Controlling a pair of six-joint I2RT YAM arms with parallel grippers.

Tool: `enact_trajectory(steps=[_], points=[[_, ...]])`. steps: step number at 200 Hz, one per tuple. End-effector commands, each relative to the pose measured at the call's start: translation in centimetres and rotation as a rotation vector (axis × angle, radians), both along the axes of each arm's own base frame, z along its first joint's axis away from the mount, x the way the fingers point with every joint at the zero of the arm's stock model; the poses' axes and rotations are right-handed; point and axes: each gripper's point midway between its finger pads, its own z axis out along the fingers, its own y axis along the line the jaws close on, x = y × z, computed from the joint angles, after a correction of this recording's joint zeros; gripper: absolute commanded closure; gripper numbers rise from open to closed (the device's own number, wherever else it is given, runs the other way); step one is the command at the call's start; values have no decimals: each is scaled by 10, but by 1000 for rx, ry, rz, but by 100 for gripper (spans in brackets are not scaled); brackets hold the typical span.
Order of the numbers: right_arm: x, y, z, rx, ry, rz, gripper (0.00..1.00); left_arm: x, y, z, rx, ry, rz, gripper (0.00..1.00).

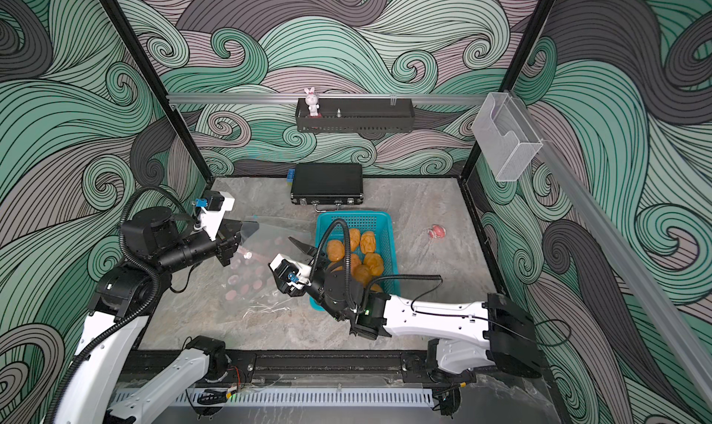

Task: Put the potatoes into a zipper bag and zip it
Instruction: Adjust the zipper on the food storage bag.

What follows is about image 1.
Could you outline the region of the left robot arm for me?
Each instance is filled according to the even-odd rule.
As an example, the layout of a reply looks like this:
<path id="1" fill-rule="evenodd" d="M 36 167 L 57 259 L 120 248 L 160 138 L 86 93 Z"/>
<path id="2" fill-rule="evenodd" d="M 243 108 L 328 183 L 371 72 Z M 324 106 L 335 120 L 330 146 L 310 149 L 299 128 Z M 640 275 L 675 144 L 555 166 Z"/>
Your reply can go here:
<path id="1" fill-rule="evenodd" d="M 120 214 L 122 258 L 96 285 L 80 342 L 44 422 L 148 423 L 192 384 L 226 377 L 230 358 L 224 342 L 197 336 L 138 398 L 109 404 L 129 353 L 172 287 L 172 275 L 211 258 L 228 266 L 259 230 L 255 221 L 226 218 L 234 203 L 227 192 L 207 191 L 188 212 L 161 187 L 142 187 L 129 196 Z"/>

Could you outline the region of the clear pink-zipper bag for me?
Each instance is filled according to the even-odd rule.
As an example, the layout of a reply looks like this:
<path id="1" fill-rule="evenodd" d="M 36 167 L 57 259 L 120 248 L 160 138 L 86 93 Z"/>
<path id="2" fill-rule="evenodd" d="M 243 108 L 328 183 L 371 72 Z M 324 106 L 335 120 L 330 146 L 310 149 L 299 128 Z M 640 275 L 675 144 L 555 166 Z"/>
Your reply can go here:
<path id="1" fill-rule="evenodd" d="M 250 237 L 242 237 L 230 265 L 224 270 L 224 306 L 228 309 L 268 307 L 280 299 L 269 263 L 278 254 L 305 260 L 289 236 L 305 244 L 314 244 L 314 231 L 307 221 L 252 216 L 260 228 Z"/>

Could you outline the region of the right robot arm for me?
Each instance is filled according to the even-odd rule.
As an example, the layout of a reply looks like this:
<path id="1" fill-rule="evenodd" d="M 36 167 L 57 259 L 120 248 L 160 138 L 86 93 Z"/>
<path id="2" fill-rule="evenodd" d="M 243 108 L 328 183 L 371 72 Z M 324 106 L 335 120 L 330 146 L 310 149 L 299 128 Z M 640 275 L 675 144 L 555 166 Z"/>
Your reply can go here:
<path id="1" fill-rule="evenodd" d="M 502 294 L 482 302 L 442 304 L 408 299 L 374 286 L 393 275 L 356 281 L 352 259 L 331 261 L 324 242 L 315 247 L 293 242 L 310 262 L 278 254 L 269 268 L 276 288 L 290 297 L 307 295 L 334 320 L 349 324 L 350 334 L 374 341 L 380 337 L 426 336 L 428 364 L 450 375 L 495 368 L 521 378 L 543 375 L 541 344 L 533 318 Z"/>

